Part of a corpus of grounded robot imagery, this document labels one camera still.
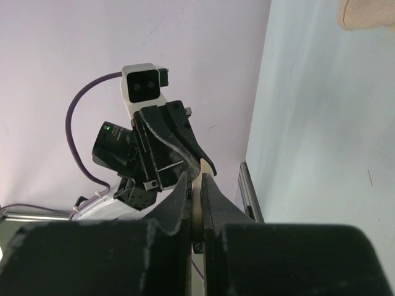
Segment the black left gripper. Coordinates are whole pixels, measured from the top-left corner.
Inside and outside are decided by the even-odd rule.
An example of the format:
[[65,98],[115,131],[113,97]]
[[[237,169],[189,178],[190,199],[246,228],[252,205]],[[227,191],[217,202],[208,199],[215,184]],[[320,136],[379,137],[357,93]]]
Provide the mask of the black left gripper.
[[114,125],[114,171],[122,178],[116,199],[143,210],[154,204],[159,192],[173,189],[183,172],[194,180],[202,158],[217,175],[182,101],[144,107],[138,115],[132,130]]

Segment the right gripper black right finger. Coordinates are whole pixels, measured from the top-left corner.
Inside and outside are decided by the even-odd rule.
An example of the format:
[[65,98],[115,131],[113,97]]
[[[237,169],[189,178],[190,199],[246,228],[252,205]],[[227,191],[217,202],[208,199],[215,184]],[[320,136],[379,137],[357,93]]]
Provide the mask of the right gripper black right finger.
[[359,229],[256,222],[202,177],[207,295],[388,295],[375,249]]

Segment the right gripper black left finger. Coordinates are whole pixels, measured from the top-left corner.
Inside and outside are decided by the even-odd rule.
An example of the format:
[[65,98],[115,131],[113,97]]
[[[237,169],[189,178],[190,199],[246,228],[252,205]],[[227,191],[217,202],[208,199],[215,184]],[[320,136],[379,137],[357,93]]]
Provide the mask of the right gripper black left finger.
[[2,295],[189,295],[191,182],[139,220],[34,222],[1,260]]

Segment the light wooden spoon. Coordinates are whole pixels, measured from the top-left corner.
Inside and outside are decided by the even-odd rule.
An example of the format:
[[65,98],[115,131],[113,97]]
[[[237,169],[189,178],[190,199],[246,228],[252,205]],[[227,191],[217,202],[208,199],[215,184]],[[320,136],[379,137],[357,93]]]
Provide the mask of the light wooden spoon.
[[204,159],[200,159],[200,172],[192,181],[191,191],[191,240],[193,243],[201,242],[203,238],[203,214],[202,214],[202,177],[207,173],[213,175],[211,165]]

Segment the beige cloth napkin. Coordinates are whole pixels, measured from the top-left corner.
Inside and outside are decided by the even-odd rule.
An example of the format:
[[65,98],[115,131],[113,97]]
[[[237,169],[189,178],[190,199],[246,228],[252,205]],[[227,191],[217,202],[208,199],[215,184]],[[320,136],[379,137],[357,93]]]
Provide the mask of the beige cloth napkin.
[[343,30],[369,30],[383,27],[394,31],[394,1],[339,1],[336,20]]

